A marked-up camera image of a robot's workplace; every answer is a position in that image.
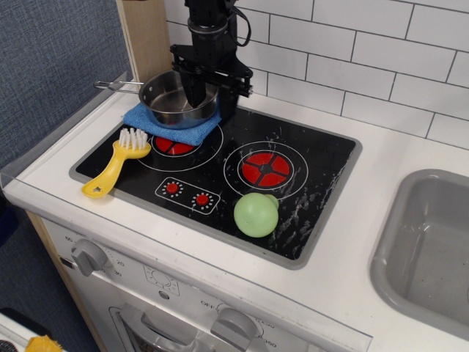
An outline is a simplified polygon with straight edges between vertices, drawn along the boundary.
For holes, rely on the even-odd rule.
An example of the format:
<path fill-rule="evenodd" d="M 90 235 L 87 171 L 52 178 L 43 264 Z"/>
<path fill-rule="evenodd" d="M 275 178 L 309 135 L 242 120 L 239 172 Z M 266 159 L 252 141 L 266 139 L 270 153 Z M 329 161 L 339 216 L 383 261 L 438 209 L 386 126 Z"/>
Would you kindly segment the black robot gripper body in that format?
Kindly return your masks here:
<path fill-rule="evenodd" d="M 237 23 L 228 21 L 221 26 L 203 27 L 188 22 L 192 44 L 174 44 L 173 68 L 199 74 L 206 85 L 216 87 L 238 83 L 239 95 L 248 97 L 252 93 L 253 73 L 237 58 L 237 49 L 242 45 L 237 40 Z"/>

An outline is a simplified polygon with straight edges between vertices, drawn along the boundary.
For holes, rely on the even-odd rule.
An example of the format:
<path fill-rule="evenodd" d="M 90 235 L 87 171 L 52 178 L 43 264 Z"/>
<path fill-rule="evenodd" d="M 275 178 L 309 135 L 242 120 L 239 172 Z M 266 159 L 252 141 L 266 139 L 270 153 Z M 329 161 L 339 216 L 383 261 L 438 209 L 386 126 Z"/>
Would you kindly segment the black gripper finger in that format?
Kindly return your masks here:
<path fill-rule="evenodd" d="M 196 108 L 206 98 L 206 83 L 199 74 L 180 70 L 180 79 L 188 103 Z"/>
<path fill-rule="evenodd" d="M 238 83 L 224 84 L 218 88 L 219 111 L 222 119 L 229 119 L 234 114 L 238 98 Z"/>

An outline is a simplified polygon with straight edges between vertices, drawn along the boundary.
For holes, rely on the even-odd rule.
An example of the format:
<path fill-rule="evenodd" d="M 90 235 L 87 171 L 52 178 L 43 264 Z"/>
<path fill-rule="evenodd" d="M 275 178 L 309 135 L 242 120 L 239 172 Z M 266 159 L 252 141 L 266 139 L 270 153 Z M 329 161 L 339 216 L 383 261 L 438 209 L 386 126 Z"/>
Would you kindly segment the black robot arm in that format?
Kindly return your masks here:
<path fill-rule="evenodd" d="M 237 58 L 237 49 L 248 45 L 237 38 L 237 19 L 248 21 L 234 1 L 186 1 L 191 45 L 172 45 L 173 69 L 180 74 L 189 104 L 196 108 L 206 97 L 206 86 L 218 88 L 221 118 L 230 118 L 240 96 L 252 93 L 253 72 Z"/>

